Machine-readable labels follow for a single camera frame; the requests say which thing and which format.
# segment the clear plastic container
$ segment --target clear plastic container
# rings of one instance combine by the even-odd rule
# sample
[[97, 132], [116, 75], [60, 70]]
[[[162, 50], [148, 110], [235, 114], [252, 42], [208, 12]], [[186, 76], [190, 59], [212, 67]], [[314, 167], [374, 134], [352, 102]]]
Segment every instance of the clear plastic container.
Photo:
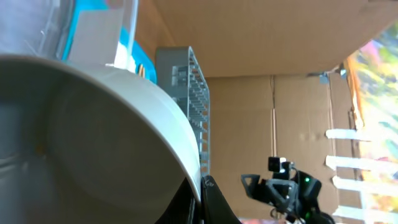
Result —
[[[134, 72], [137, 10], [138, 0], [1, 0], [0, 54], [106, 61]], [[107, 16], [111, 22], [105, 22]], [[100, 32], [109, 29], [112, 38], [101, 39]], [[80, 57], [71, 58], [74, 54]], [[106, 60], [99, 55], [107, 55]]]
[[1, 0], [0, 54], [57, 58], [74, 4], [69, 0]]

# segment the colorful painting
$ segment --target colorful painting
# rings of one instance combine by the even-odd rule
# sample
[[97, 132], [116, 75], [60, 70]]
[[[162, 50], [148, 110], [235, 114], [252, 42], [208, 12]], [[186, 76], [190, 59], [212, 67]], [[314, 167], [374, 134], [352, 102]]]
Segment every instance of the colorful painting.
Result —
[[[357, 128], [374, 139], [360, 142], [361, 157], [398, 163], [398, 22], [350, 56], [348, 65], [361, 120]], [[398, 190], [398, 170], [362, 171], [362, 177]], [[398, 213], [398, 197], [364, 195], [363, 201], [366, 208]]]
[[241, 220], [242, 224], [285, 224], [285, 220]]

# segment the cardboard wall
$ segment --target cardboard wall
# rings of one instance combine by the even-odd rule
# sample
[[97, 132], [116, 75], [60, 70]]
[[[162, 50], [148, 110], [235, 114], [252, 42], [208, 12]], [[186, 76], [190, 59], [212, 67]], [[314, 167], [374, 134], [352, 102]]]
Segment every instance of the cardboard wall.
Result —
[[148, 1], [206, 77], [330, 70], [398, 18], [396, 1]]
[[[351, 95], [344, 78], [333, 74], [330, 84], [306, 75], [206, 80], [212, 106], [211, 175], [238, 217], [270, 218], [272, 207], [247, 198], [240, 175], [270, 178], [267, 158], [275, 154], [322, 182], [318, 199], [324, 212], [332, 214], [339, 204], [360, 207], [359, 194], [338, 191], [331, 181], [336, 172], [325, 165], [327, 155], [352, 156], [350, 140], [325, 136], [327, 129], [350, 127]], [[337, 172], [355, 179], [352, 169]]]

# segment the dish rack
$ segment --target dish rack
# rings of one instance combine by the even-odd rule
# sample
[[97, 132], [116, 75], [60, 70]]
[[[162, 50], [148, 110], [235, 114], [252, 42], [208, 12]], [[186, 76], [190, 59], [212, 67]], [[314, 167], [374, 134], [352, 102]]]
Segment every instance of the dish rack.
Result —
[[156, 52], [157, 84], [187, 116], [197, 139], [201, 175], [210, 173], [210, 94], [191, 47]]

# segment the cardboard flap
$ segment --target cardboard flap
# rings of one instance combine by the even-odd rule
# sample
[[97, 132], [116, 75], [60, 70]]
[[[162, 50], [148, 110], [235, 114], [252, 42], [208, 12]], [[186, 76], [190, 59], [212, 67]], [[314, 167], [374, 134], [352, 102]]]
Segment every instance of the cardboard flap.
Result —
[[329, 70], [398, 17], [398, 2], [154, 0], [206, 77]]

